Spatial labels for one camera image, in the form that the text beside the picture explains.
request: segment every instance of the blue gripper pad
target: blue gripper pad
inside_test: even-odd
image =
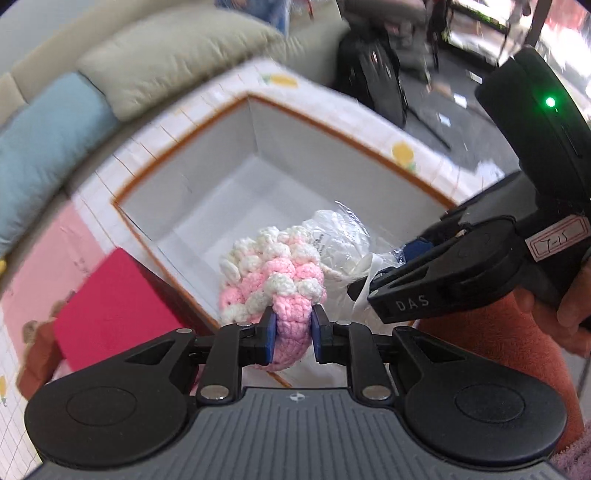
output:
[[[312,309],[312,313],[310,314],[310,329],[312,330],[312,345],[314,345],[314,356],[316,357],[316,361],[318,363],[322,363],[322,355],[320,348],[320,323],[318,321],[318,315],[314,309]]]
[[[265,339],[265,358],[270,364],[273,362],[273,353],[275,352],[275,337],[277,335],[277,314],[271,313],[269,323],[267,324],[267,338]]]
[[[404,256],[405,263],[410,262],[424,253],[427,253],[432,248],[433,244],[423,240],[422,238],[417,238],[412,242],[407,243],[402,248],[402,254]]]

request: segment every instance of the pink and white yarn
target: pink and white yarn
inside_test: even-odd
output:
[[[244,238],[220,260],[225,287],[219,296],[221,322],[258,323],[265,309],[277,314],[273,363],[264,369],[290,367],[311,343],[312,305],[326,299],[320,255],[310,232],[297,225],[284,231],[268,227],[256,240]]]

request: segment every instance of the screw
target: screw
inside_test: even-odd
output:
[[[370,385],[365,387],[361,393],[369,400],[386,400],[392,391],[383,385]]]
[[[208,400],[223,400],[230,391],[223,385],[206,385],[201,389],[201,396]]]

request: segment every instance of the pink surface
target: pink surface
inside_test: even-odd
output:
[[[77,290],[105,257],[73,204],[61,210],[2,296],[4,322],[19,358],[22,326],[47,320],[52,305]]]
[[[73,371],[94,365],[185,326],[172,311],[165,285],[117,248],[61,310],[53,331]]]

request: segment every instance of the gray textured grip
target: gray textured grip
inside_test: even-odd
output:
[[[249,388],[234,405],[205,408],[176,444],[111,471],[45,463],[34,480],[558,480],[547,463],[510,472],[450,465],[413,441],[398,417],[346,390]]]

